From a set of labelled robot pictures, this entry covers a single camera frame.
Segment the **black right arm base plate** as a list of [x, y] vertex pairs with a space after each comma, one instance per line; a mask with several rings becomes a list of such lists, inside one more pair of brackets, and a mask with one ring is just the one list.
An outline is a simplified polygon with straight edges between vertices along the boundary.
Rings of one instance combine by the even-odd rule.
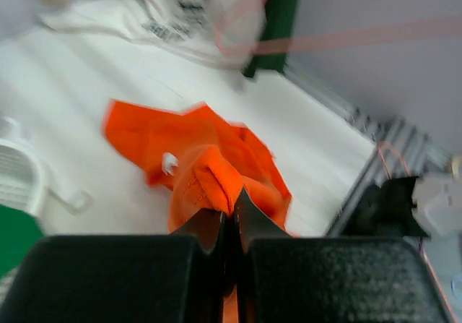
[[417, 204], [412, 194], [416, 176], [390, 178], [381, 186], [369, 185], [346, 222], [345, 236], [390, 236], [429, 238], [414, 219]]

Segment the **pink wire hanger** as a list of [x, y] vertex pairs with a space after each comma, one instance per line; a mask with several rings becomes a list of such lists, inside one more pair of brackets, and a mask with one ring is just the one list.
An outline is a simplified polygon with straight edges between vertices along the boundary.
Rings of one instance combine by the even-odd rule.
[[260, 9], [266, 1], [236, 0], [217, 18], [214, 24], [214, 42], [221, 53], [226, 56], [238, 56], [246, 51], [252, 51], [256, 56], [268, 56], [291, 52], [329, 51], [340, 48], [432, 38], [457, 38], [461, 36], [461, 13], [454, 13], [397, 24], [378, 25], [295, 38], [260, 40], [248, 45], [226, 46], [223, 43], [223, 37], [227, 28], [247, 12]]

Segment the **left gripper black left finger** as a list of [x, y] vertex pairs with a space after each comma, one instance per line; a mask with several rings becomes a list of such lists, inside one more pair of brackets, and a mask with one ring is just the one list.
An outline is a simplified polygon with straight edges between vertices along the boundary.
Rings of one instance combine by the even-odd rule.
[[49, 236], [28, 251], [3, 322], [219, 322], [226, 216], [169, 235]]

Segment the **dark green t shirt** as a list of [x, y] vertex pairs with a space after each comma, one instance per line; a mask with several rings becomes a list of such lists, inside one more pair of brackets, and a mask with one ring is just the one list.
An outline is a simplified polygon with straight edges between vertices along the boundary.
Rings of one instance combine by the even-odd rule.
[[263, 43], [292, 37], [299, 0], [78, 0], [42, 16], [63, 33], [112, 35], [185, 59], [240, 70], [282, 72], [285, 52]]

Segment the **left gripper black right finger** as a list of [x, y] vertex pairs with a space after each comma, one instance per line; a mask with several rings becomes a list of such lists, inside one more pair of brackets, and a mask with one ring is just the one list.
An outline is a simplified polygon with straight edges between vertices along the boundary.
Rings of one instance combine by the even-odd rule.
[[400, 238], [295, 238], [242, 191], [235, 204], [240, 322], [452, 322], [428, 266]]

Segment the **orange t shirt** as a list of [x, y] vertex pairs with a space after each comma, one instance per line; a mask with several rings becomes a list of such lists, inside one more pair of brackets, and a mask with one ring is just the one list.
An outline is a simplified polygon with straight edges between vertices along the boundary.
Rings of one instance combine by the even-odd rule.
[[169, 236], [133, 238], [141, 322], [285, 318], [276, 252], [292, 195], [265, 144], [209, 106], [176, 113], [115, 100], [107, 141], [170, 190]]

